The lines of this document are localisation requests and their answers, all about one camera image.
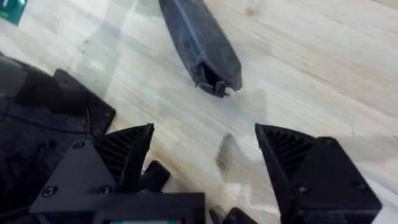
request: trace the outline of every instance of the wood grain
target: wood grain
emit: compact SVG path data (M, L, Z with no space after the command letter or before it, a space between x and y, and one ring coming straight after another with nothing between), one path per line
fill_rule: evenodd
M334 136L398 219L398 7L387 0L207 0L243 65L243 89L194 87L157 0L34 0L0 50L62 68L118 115L117 130L155 123L158 159L212 205L278 223L254 123Z

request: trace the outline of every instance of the black cable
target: black cable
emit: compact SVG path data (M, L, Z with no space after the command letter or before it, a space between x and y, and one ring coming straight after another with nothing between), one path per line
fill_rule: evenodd
M3 111L0 111L0 114L3 115L5 118L11 118L11 119L14 119L14 120L16 120L18 122L21 122L21 123L24 123L24 124L28 124L28 125L31 125L31 126L35 126L37 128L46 129L46 130L49 130L49 131L55 131L55 132L64 133L64 134L83 134L83 135L90 134L90 132L67 131L67 130L62 130L62 129L57 129L57 128L51 128L51 127L48 127L46 125L39 124L39 123L36 123L36 122L33 122L33 121L27 121L27 120L25 120L23 118L19 118L17 116L11 115L9 113L5 113Z

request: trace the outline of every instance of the wooden table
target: wooden table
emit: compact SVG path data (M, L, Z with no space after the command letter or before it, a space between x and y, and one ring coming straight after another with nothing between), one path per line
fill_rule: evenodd
M398 219L398 2L208 0L243 66L219 99L194 87L157 0L31 0L0 49L62 68L115 107L112 130L155 123L158 159L212 205L259 223L278 209L254 123L333 136Z

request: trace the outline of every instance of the black plastic object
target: black plastic object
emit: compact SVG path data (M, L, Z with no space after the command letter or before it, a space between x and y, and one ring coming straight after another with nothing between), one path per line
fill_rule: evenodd
M232 208L228 212L222 224L257 224L252 218L238 208Z
M0 54L0 223L27 218L71 144L100 138L116 112L68 73Z
M239 208L232 208L222 222L214 209L210 209L209 213L213 224L257 224Z
M372 223L382 205L336 139L256 125L282 224Z
M160 194L170 173L156 161L137 175L153 132L153 124L148 124L109 134L94 144L76 142L30 212L46 224L135 220L203 224L204 194Z
M242 88L241 64L203 0L159 0L175 48L196 86L218 97Z
M154 131L154 125L147 124L107 134L95 142L99 156L118 184L118 191L136 191Z

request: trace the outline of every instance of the black screw head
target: black screw head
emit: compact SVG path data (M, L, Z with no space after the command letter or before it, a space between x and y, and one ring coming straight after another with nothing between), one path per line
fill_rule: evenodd
M81 148L83 148L85 145L86 145L85 142L76 142L76 143L72 146L72 148L73 148L73 149L81 149Z
M57 190L58 190L57 186L46 187L42 192L42 196L43 197L51 197L51 196L55 195L55 193L57 193Z
M368 186L362 182L353 182L352 185L355 190L358 190L360 192L365 192L368 190Z
M305 184L298 184L296 186L297 191L303 194L310 193L310 187Z
M336 143L336 139L331 138L331 137L325 138L325 143L326 144L335 144Z
M112 192L112 187L110 186L102 186L98 189L98 194L110 194Z

